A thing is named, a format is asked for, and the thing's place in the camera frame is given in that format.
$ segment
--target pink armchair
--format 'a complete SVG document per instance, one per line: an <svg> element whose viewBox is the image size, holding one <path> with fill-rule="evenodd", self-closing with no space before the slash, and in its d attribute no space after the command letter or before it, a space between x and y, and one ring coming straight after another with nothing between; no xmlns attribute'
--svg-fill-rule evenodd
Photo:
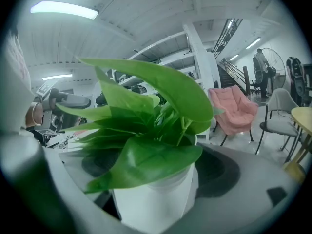
<svg viewBox="0 0 312 234"><path fill-rule="evenodd" d="M215 116L217 125L225 132L225 142L228 135L245 132L249 130L250 140L253 141L251 133L252 121L258 112L258 105L246 98L237 85L228 88L210 88L210 98L214 106L224 110L223 114Z"/></svg>

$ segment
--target floor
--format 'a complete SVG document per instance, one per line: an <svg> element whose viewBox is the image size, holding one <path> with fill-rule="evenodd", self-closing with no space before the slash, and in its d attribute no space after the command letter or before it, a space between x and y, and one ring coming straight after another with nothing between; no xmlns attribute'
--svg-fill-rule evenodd
<svg viewBox="0 0 312 234"><path fill-rule="evenodd" d="M251 100L259 105L257 116L255 120L252 122L252 135L254 142L250 141L249 132L243 132L228 136L228 138L225 140L223 144L224 147L239 150L242 152L247 152L250 154L255 154L262 134L262 130L260 129L259 125L261 122L264 121L265 118L265 101L264 102L261 101L261 96L252 96ZM285 112L275 111L272 114L272 118L290 121L291 115ZM210 127L209 143L213 145L220 145L225 137L225 133L222 131L220 126L218 126L216 131L213 133L212 130L214 129L214 127L215 121L212 123ZM265 132L257 155L267 160L270 160L271 162L274 162L278 166L282 166L288 155L288 151L291 149L294 138L293 137L290 138L286 148L281 152L280 148L281 146L283 146L286 139L287 139L286 136ZM206 142L206 139L199 137L198 141ZM296 152L300 149L300 147L301 144L299 142L293 157L295 156ZM308 153L305 156L305 158L300 162L300 164L302 165L302 167L305 169L306 172L310 167L311 160L312 156L310 153Z"/></svg>

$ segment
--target artificial plant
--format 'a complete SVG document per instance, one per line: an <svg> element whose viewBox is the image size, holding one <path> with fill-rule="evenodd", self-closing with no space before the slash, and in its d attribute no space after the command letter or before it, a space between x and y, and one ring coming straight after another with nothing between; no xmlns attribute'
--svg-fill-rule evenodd
<svg viewBox="0 0 312 234"><path fill-rule="evenodd" d="M58 107L93 122L67 129L98 129L79 140L86 152L119 152L105 174L87 185L87 193L130 188L173 175L195 162L201 147L191 145L185 134L195 135L210 127L214 110L207 95L187 75L151 63L129 60L82 58L94 66L108 106L94 109ZM134 93L109 79L101 68L137 76L167 100Z"/></svg>

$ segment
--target fluorescent light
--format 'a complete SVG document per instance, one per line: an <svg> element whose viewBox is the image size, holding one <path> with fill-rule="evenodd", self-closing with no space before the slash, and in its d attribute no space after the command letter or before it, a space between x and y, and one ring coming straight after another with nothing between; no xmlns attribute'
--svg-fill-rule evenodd
<svg viewBox="0 0 312 234"><path fill-rule="evenodd" d="M235 59L238 56L239 56L239 54L237 54L236 56L232 57L230 60L233 60L233 59Z"/></svg>
<svg viewBox="0 0 312 234"><path fill-rule="evenodd" d="M56 79L56 78L63 78L63 77L72 77L73 75L70 74L70 75L60 75L60 76L50 76L50 77L45 77L45 78L42 78L43 80L51 80L51 79Z"/></svg>
<svg viewBox="0 0 312 234"><path fill-rule="evenodd" d="M261 40L261 37L258 37L252 44L250 44L246 49L251 48L252 46L254 46L257 42L259 42Z"/></svg>
<svg viewBox="0 0 312 234"><path fill-rule="evenodd" d="M82 6L65 3L65 2L53 2L42 1L30 8L31 13L39 12L57 12L77 15L85 18L94 19L98 15L98 10L88 9Z"/></svg>
<svg viewBox="0 0 312 234"><path fill-rule="evenodd" d="M229 25L228 25L228 29L230 28L230 26L232 25L233 20L230 20Z"/></svg>

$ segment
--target ceiling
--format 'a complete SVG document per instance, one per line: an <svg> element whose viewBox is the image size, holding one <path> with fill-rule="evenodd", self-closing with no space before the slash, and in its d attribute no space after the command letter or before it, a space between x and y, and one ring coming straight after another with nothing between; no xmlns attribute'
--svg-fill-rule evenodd
<svg viewBox="0 0 312 234"><path fill-rule="evenodd" d="M275 18L267 10L272 0L52 0L96 8L99 15L94 20L59 13L31 14L30 7L40 1L26 0L18 18L19 40L34 86L42 84L42 77L69 72L73 79L95 79L93 69L80 63L79 57L127 59L182 31L187 21L194 23L210 49L227 18L269 22L269 26ZM186 48L187 42L177 39L152 49L142 60Z"/></svg>

